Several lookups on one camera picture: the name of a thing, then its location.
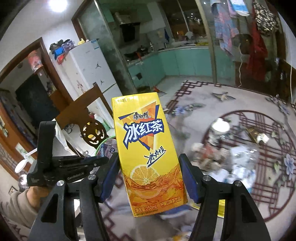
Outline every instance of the beige sleeve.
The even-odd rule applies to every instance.
[[[0,202],[0,213],[12,221],[31,228],[37,216],[37,211],[31,207],[28,201],[28,190],[23,193],[14,192],[8,202]]]

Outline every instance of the yellow drink box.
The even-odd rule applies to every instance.
[[[157,93],[112,99],[117,148],[135,217],[187,203],[177,153]]]

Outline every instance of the wooden chair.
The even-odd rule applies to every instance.
[[[90,146],[97,148],[108,136],[104,126],[89,116],[87,107],[96,99],[101,98],[111,116],[113,116],[113,113],[97,83],[93,85],[93,88],[89,89],[66,107],[56,117],[56,121],[61,129],[68,124],[77,124],[83,140]]]

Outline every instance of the silver bolt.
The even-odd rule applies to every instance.
[[[63,186],[65,184],[65,182],[63,180],[60,180],[57,182],[57,185],[60,187],[60,186]]]
[[[241,181],[234,181],[233,182],[233,184],[235,185],[235,186],[238,186],[238,187],[241,187],[242,186],[242,182]]]
[[[95,174],[90,174],[87,179],[88,180],[94,180],[96,178],[96,175]]]
[[[202,179],[205,181],[210,181],[212,178],[209,175],[204,175]]]

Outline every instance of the refrigerator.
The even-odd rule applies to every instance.
[[[68,92],[73,100],[92,88],[95,82],[111,108],[112,98],[122,96],[97,40],[88,41],[70,50],[62,67],[72,85],[68,88]],[[101,98],[88,106],[88,109],[101,116],[110,127],[114,128],[113,118]]]

